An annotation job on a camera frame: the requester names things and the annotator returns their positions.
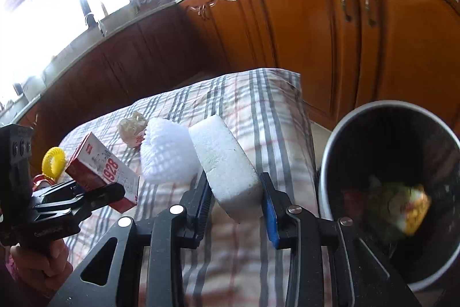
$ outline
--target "white foam sponge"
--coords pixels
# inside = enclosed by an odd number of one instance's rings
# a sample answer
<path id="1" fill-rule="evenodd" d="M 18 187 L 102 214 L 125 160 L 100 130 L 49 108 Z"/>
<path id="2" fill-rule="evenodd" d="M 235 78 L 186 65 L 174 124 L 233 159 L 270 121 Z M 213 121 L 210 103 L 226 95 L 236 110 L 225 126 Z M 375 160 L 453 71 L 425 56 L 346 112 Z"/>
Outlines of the white foam sponge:
<path id="1" fill-rule="evenodd" d="M 261 182 L 224 121 L 213 115 L 189 133 L 220 207 L 237 223 L 261 217 Z"/>

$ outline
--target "wooden cabinet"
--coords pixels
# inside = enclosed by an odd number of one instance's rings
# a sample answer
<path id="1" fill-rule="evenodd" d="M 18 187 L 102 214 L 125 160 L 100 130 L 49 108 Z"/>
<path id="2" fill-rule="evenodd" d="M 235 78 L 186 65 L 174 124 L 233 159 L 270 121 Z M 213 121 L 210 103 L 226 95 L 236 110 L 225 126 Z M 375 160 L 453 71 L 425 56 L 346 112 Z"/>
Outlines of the wooden cabinet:
<path id="1" fill-rule="evenodd" d="M 163 67 L 164 79 L 169 87 L 203 69 L 205 53 L 198 53 L 194 48 L 190 27 L 176 9 L 166 9 L 142 19 L 139 28 L 152 59 Z"/>
<path id="2" fill-rule="evenodd" d="M 251 0 L 266 59 L 301 74 L 313 121 L 333 128 L 353 109 L 359 66 L 357 0 Z"/>
<path id="3" fill-rule="evenodd" d="M 163 67 L 151 56 L 137 24 L 111 37 L 102 50 L 129 98 L 126 104 L 158 94 L 166 87 Z"/>
<path id="4" fill-rule="evenodd" d="M 200 50 L 205 51 L 209 58 L 209 66 L 215 73 L 226 73 L 230 69 L 227 58 L 216 28 L 203 17 L 204 2 L 205 0 L 185 0 L 180 3 L 180 7 L 192 28 L 195 44 Z"/>
<path id="5" fill-rule="evenodd" d="M 190 0 L 181 6 L 223 73 L 274 66 L 264 59 L 249 0 Z"/>
<path id="6" fill-rule="evenodd" d="M 77 61 L 66 73 L 67 96 L 78 107 L 78 123 L 124 107 L 131 101 L 123 90 L 100 46 Z M 89 98 L 103 98 L 96 105 Z"/>
<path id="7" fill-rule="evenodd" d="M 454 0 L 360 0 L 356 105 L 398 99 L 460 133 L 460 6 Z"/>
<path id="8" fill-rule="evenodd" d="M 34 129 L 31 141 L 32 158 L 29 162 L 32 177 L 41 174 L 43 156 L 51 147 L 58 146 L 65 136 L 65 130 L 59 121 L 56 117 L 56 108 L 49 103 L 49 95 L 46 93 L 19 122 L 20 125 Z"/>

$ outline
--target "black trash can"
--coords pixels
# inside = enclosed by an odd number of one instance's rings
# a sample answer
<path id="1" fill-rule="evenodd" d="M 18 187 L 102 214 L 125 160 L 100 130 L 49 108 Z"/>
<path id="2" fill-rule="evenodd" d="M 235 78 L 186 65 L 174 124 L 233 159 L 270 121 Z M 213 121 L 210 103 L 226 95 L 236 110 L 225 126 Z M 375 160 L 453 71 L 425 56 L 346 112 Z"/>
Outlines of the black trash can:
<path id="1" fill-rule="evenodd" d="M 432 204 L 412 237 L 400 240 L 390 262 L 412 291 L 449 279 L 460 253 L 460 142 L 431 112 L 399 101 L 379 101 L 350 112 L 333 130 L 321 165 L 321 217 L 345 215 L 342 189 L 383 184 L 423 185 Z"/>

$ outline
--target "floor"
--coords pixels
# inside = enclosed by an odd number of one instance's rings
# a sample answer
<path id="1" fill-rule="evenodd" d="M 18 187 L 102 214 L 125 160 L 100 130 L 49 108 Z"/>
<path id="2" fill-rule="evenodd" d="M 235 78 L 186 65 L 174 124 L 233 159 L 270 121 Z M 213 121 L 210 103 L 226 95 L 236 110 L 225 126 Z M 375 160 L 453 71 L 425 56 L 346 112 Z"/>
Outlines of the floor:
<path id="1" fill-rule="evenodd" d="M 321 165 L 323 159 L 324 148 L 326 147 L 327 140 L 331 135 L 331 131 L 323 128 L 321 125 L 311 122 L 311 135 L 313 136 L 313 146 L 315 148 L 315 161 L 317 169 Z"/>

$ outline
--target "finger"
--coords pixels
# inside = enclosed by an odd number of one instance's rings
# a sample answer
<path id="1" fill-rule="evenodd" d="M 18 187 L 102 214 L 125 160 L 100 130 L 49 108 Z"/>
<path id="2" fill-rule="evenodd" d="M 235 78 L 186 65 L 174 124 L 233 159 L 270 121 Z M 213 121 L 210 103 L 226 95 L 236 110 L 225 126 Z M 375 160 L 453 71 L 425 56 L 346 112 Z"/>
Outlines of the finger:
<path id="1" fill-rule="evenodd" d="M 38 269 L 45 272 L 50 269 L 50 262 L 45 255 L 24 249 L 21 245 L 11 247 L 11 256 L 16 268 Z"/>
<path id="2" fill-rule="evenodd" d="M 45 276 L 42 271 L 30 268 L 17 268 L 18 274 L 24 283 L 26 283 L 31 288 L 41 292 L 42 294 L 47 291 L 47 286 L 45 285 Z"/>
<path id="3" fill-rule="evenodd" d="M 47 276 L 54 276 L 61 273 L 65 268 L 65 263 L 67 263 L 67 257 L 68 247 L 65 246 L 63 251 L 57 257 L 57 259 L 49 259 L 51 272 L 47 273 Z"/>
<path id="4" fill-rule="evenodd" d="M 51 257 L 57 259 L 58 256 L 63 252 L 65 248 L 65 242 L 63 239 L 58 239 L 57 241 L 53 241 L 50 243 L 50 254 Z"/>
<path id="5" fill-rule="evenodd" d="M 67 280 L 67 278 L 70 276 L 73 270 L 74 268 L 72 265 L 69 262 L 66 262 L 64 270 L 61 273 L 45 279 L 45 287 L 54 291 L 58 290 L 65 282 L 65 280 Z"/>

